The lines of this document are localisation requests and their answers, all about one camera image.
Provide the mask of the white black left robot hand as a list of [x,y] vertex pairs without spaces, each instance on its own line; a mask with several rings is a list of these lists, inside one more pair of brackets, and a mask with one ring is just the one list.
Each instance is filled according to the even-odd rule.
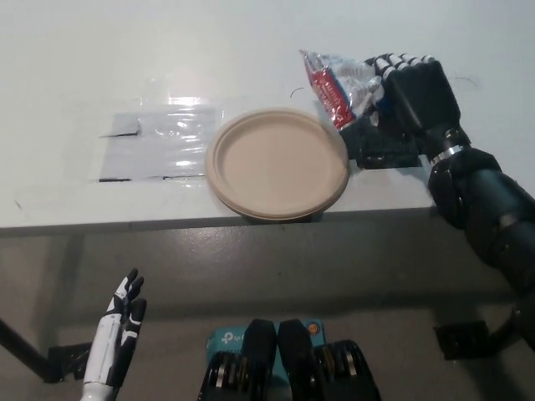
[[84,383],[98,383],[117,389],[134,356],[147,301],[140,298],[144,278],[133,269],[122,280],[94,336],[86,364]]

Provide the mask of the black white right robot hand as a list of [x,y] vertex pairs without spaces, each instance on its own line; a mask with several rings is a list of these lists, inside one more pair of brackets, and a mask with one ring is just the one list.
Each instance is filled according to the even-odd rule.
[[372,105],[389,126],[389,134],[414,142],[428,160],[471,145],[461,127],[456,97],[436,58],[385,53],[365,64],[380,79]]

